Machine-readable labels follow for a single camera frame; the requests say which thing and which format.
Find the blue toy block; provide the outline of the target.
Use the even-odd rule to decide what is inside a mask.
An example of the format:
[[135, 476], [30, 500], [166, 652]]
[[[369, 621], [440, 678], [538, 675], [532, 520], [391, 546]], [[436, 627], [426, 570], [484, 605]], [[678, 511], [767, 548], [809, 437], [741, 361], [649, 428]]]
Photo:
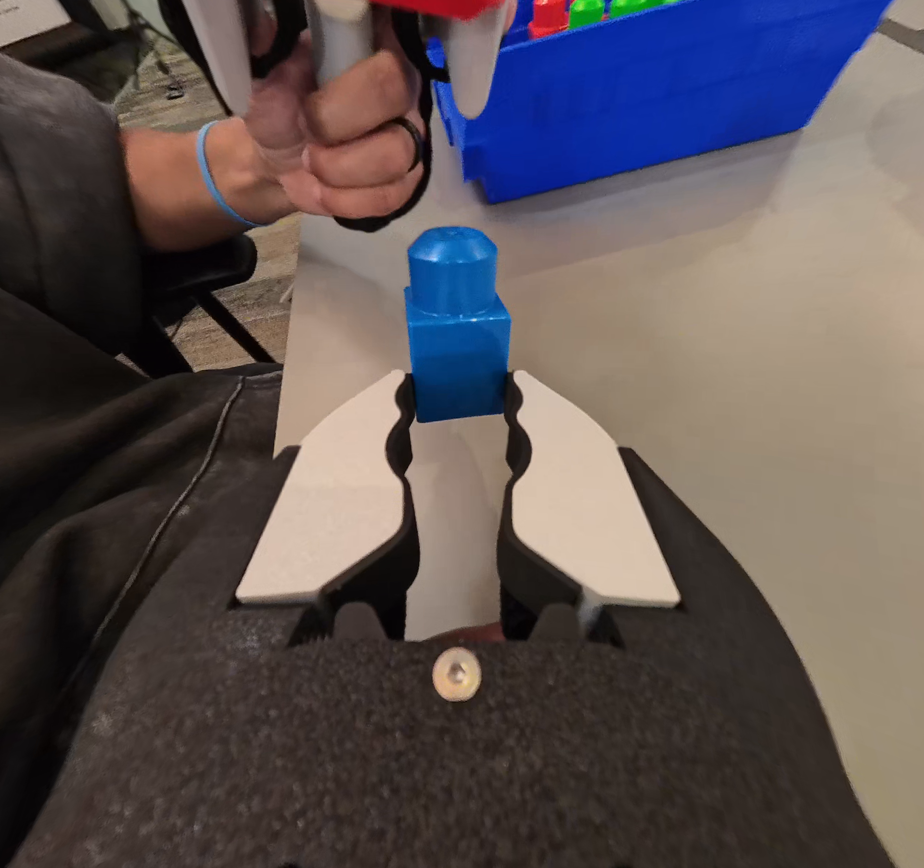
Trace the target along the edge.
[[498, 249], [472, 227], [434, 227], [408, 250], [404, 290], [417, 420], [501, 414], [511, 317], [496, 289]]

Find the blue plastic bin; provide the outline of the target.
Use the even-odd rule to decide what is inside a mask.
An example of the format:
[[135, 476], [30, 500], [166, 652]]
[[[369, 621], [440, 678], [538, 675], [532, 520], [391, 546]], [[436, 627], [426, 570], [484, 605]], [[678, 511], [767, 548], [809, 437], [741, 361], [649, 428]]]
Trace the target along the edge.
[[491, 204], [802, 129], [893, 0], [686, 0], [530, 40], [518, 0], [475, 119], [433, 96]]

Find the blue wristband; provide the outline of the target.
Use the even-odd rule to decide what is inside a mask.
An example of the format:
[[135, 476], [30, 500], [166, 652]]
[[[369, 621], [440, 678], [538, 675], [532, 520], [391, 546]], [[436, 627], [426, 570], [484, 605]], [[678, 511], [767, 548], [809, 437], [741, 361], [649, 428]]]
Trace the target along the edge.
[[195, 155], [199, 173], [203, 185], [214, 202], [215, 206], [237, 226], [244, 229], [256, 229], [266, 226], [264, 223], [253, 222], [248, 218], [239, 215], [237, 211], [226, 202], [223, 193], [219, 190], [215, 180], [211, 164], [207, 155], [207, 140], [213, 127], [218, 123], [217, 120], [209, 121], [203, 124], [196, 134]]

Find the person's left hand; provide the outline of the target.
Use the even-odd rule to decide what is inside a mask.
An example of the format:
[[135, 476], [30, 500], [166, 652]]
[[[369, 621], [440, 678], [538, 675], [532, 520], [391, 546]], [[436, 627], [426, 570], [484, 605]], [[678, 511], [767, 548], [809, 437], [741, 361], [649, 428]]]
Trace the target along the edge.
[[301, 42], [251, 94], [244, 128], [251, 146], [247, 188], [235, 210], [268, 224], [284, 215], [361, 219], [391, 215], [410, 199], [422, 161], [410, 126], [419, 73], [383, 48], [318, 86], [309, 44]]

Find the person's dark clothing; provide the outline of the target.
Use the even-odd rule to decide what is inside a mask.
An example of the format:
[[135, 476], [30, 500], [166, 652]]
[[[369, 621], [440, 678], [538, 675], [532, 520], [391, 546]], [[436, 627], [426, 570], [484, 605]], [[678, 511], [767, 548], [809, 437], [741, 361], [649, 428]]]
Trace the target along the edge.
[[[28, 839], [107, 657], [214, 504], [271, 459], [271, 366], [123, 362], [142, 263], [120, 132], [75, 81], [2, 56], [2, 866]], [[207, 140], [235, 209], [244, 122]]]

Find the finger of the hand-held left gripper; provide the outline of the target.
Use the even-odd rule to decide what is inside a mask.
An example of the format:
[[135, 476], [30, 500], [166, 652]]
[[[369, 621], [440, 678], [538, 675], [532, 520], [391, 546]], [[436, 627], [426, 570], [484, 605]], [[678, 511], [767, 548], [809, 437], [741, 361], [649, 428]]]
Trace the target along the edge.
[[488, 103], [502, 37], [516, 7], [517, 0], [504, 0], [473, 19], [436, 19], [456, 108], [466, 120], [480, 116]]
[[238, 0], [181, 0], [221, 97], [235, 116], [251, 96], [247, 31]]

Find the black office chair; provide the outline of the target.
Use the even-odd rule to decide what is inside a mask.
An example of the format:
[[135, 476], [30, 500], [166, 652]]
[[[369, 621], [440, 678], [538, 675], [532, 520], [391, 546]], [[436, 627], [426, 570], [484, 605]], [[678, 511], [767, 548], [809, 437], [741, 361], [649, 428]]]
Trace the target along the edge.
[[273, 363], [271, 354], [215, 295], [246, 284], [257, 263], [257, 247], [247, 235], [201, 250], [146, 255], [141, 271], [141, 328], [126, 348], [125, 357], [150, 378], [191, 373], [192, 366], [169, 337], [161, 318], [182, 318], [198, 308], [255, 363]]

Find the grey desk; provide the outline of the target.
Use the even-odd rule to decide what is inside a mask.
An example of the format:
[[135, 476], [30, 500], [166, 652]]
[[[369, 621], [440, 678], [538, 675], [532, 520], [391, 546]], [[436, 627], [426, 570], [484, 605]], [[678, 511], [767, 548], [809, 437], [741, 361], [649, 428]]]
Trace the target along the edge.
[[510, 365], [655, 470], [800, 653], [861, 803], [922, 866], [922, 54], [874, 34], [799, 133], [373, 236], [305, 219], [275, 446], [408, 366], [410, 241], [499, 249]]

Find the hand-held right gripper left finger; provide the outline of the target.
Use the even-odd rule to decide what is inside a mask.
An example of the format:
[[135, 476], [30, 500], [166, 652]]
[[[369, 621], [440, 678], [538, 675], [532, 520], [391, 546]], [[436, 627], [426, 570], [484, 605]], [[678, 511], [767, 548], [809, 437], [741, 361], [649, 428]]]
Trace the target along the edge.
[[421, 564], [407, 473], [415, 397], [393, 370], [328, 414], [301, 441], [236, 589], [242, 607], [302, 607], [330, 632], [345, 606], [373, 609], [406, 637]]

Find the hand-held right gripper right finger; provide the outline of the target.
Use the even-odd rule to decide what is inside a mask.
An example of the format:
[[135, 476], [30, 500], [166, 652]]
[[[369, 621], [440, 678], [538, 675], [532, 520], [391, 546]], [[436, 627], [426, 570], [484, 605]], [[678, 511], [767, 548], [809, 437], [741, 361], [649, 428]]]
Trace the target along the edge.
[[506, 378], [510, 478], [496, 543], [501, 623], [525, 640], [563, 606], [579, 635], [614, 641], [615, 608], [676, 610], [679, 589], [615, 440], [524, 370]]

